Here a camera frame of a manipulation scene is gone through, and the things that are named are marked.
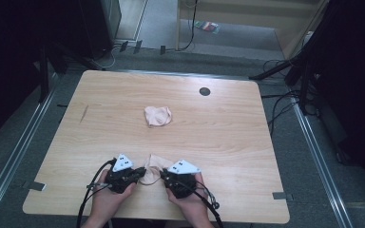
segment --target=person's left hand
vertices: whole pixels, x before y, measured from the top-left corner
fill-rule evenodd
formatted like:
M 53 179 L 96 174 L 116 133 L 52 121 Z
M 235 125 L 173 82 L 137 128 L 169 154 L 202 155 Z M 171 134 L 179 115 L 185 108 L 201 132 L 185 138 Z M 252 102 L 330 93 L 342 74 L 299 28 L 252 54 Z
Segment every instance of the person's left hand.
M 106 174 L 108 170 L 105 169 L 102 172 L 98 182 L 106 181 Z M 136 183 L 131 183 L 125 189 L 122 194 L 118 194 L 112 192 L 108 188 L 105 188 L 96 194 L 93 195 L 93 205 L 91 206 L 90 216 L 87 221 L 83 225 L 84 228 L 92 228 L 92 227 L 103 227 L 107 221 L 114 217 L 115 213 L 117 213 L 120 205 L 123 201 L 128 198 L 133 189 L 135 188 Z M 94 191 L 101 189 L 101 186 L 95 187 Z

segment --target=black round hole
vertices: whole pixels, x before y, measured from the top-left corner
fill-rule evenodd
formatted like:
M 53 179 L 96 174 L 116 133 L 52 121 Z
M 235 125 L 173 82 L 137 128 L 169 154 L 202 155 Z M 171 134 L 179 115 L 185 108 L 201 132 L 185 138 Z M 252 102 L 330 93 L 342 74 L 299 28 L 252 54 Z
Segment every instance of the black round hole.
M 200 93 L 201 93 L 202 96 L 208 96 L 210 94 L 210 90 L 207 87 L 202 87 L 200 89 Z

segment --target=white triangular marker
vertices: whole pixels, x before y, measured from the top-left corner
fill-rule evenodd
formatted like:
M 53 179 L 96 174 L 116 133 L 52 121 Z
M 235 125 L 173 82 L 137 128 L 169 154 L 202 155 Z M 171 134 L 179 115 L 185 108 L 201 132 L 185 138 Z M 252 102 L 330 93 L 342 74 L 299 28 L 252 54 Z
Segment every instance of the white triangular marker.
M 171 167 L 169 167 L 167 170 L 168 172 L 175 174 L 193 174 L 201 172 L 200 168 L 185 160 L 177 161 L 175 164 L 171 165 Z
M 120 154 L 117 161 L 115 162 L 112 172 L 118 172 L 133 166 L 133 162 L 126 157 L 125 154 Z

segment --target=handheld controller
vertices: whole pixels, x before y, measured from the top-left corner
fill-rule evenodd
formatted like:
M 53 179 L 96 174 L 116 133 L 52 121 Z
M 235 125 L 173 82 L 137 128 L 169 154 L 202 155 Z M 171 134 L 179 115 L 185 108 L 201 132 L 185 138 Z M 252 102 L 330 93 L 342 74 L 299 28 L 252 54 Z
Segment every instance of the handheld controller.
M 177 199 L 190 196 L 197 189 L 197 181 L 194 173 L 201 172 L 201 169 L 185 160 L 180 160 L 168 169 L 163 169 L 161 178 L 164 186 L 169 188 Z
M 120 154 L 106 175 L 106 183 L 110 184 L 108 188 L 111 191 L 122 194 L 129 184 L 138 182 L 144 176 L 144 167 L 132 169 L 132 166 L 133 162 L 126 155 Z

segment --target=crumpled cloth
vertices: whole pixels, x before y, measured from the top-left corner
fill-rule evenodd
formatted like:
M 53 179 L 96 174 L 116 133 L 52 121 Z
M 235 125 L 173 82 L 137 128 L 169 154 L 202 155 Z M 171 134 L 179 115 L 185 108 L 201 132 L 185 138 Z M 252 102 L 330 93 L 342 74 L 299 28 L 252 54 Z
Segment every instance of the crumpled cloth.
M 171 111 L 167 106 L 147 106 L 144 109 L 144 114 L 146 116 L 146 121 L 149 126 L 166 125 L 171 122 Z
M 144 164 L 146 173 L 139 179 L 141 184 L 150 185 L 155 183 L 160 178 L 160 170 L 168 168 L 173 165 L 174 162 L 164 159 L 156 155 L 150 155 Z

